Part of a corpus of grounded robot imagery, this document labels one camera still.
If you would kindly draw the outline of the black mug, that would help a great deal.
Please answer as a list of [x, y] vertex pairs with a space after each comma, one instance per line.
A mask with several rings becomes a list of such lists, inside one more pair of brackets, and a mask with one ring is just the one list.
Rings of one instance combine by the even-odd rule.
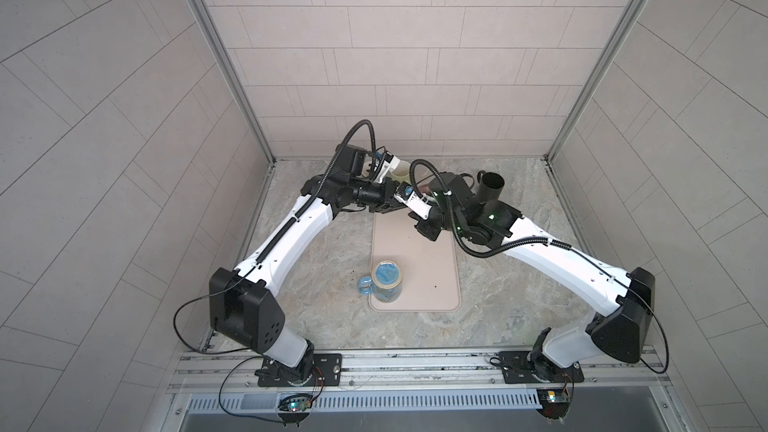
[[481, 203], [487, 203], [500, 198], [505, 180], [498, 173], [480, 170], [477, 173], [477, 186], [477, 200]]

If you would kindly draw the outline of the light green mug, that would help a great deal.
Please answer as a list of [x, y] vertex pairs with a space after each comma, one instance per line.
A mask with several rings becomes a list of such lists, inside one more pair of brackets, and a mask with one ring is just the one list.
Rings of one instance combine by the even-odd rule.
[[396, 167], [389, 171], [389, 176], [401, 183], [411, 183], [410, 180], [410, 163], [405, 160], [401, 160]]

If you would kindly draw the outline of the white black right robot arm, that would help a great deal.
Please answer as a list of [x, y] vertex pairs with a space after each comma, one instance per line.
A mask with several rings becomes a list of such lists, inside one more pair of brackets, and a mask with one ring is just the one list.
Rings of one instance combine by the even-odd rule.
[[591, 307], [585, 317], [539, 334], [524, 362], [536, 379], [558, 382], [569, 377], [576, 363], [598, 355], [628, 364], [641, 361], [653, 319], [655, 280], [649, 272], [628, 272], [589, 256], [511, 205], [479, 200], [455, 174], [436, 176], [426, 192], [402, 185], [396, 198], [409, 209], [424, 237], [436, 240], [446, 231], [472, 257], [504, 254], [520, 260]]

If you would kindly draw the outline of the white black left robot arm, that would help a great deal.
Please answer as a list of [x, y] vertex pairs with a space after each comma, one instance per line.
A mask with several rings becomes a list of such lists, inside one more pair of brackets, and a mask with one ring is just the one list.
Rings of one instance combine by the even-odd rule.
[[330, 171], [308, 179], [280, 225], [234, 270], [217, 270], [209, 281], [209, 316], [213, 331], [277, 364], [279, 375], [303, 384], [314, 368], [314, 345], [285, 326], [277, 295], [285, 279], [319, 232], [349, 205], [389, 212], [399, 186], [392, 173], [405, 162], [389, 152], [376, 154], [382, 165], [363, 175], [366, 151], [336, 147]]

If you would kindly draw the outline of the blue butterfly mug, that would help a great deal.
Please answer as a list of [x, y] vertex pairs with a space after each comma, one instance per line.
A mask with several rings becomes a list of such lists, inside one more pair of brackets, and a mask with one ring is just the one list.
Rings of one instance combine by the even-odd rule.
[[396, 301], [402, 292], [402, 274], [399, 266], [392, 261], [382, 261], [373, 272], [357, 282], [360, 295], [371, 296], [382, 303]]

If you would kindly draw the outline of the beige drying mat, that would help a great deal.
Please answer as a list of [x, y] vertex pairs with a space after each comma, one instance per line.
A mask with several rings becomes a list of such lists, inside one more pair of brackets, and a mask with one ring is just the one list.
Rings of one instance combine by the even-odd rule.
[[391, 261], [401, 276], [395, 301], [369, 299], [377, 312], [452, 312], [461, 304], [453, 236], [444, 231], [430, 241], [415, 225], [406, 209], [374, 216], [372, 265]]

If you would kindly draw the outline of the right circuit board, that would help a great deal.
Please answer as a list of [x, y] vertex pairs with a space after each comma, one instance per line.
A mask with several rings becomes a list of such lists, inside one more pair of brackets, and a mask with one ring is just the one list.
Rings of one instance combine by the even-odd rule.
[[562, 421], [568, 414], [571, 398], [564, 389], [537, 389], [541, 408], [537, 412], [548, 420]]

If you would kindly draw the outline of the left green circuit board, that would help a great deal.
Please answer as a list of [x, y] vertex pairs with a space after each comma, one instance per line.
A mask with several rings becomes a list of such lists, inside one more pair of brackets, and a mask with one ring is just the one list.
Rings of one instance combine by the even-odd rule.
[[299, 424], [305, 420], [311, 412], [313, 397], [310, 394], [294, 394], [282, 398], [277, 406], [277, 415], [284, 426]]

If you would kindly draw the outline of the aluminium mounting rail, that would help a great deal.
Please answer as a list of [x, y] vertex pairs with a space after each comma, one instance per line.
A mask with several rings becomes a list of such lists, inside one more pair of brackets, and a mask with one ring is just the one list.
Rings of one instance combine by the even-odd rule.
[[[655, 374], [644, 364], [624, 364], [605, 355], [583, 360], [552, 382], [524, 370], [523, 364], [504, 369], [491, 360], [501, 347], [348, 349], [339, 350], [340, 363], [326, 365], [323, 391], [545, 388], [669, 385], [670, 377]], [[277, 378], [276, 367], [259, 356], [184, 353], [167, 386], [169, 392], [310, 392], [314, 378], [296, 385]]]

